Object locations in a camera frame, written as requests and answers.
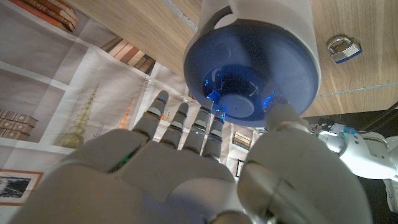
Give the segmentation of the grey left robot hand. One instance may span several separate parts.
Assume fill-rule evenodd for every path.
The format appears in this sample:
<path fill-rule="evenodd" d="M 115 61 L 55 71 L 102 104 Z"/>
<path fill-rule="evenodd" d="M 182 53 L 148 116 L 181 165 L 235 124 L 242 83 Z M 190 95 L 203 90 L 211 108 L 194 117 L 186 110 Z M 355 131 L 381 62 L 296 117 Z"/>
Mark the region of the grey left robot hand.
<path fill-rule="evenodd" d="M 345 137 L 330 128 L 322 127 L 319 124 L 310 125 L 311 134 L 323 141 L 329 150 L 340 154 L 346 146 Z"/>

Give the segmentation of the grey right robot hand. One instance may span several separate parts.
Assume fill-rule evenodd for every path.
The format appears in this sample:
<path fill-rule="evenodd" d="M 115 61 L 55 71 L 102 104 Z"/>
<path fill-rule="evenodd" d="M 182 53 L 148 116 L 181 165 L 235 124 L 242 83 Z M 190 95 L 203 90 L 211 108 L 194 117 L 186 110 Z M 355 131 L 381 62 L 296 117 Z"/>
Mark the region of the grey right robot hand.
<path fill-rule="evenodd" d="M 63 158 L 10 222 L 372 222 L 359 180 L 281 94 L 265 99 L 267 132 L 238 179 L 219 161 L 221 116 L 205 137 L 211 101 L 200 108 L 181 150 L 187 105 L 154 141 L 167 100 L 160 92 L 132 130 L 112 130 Z"/>

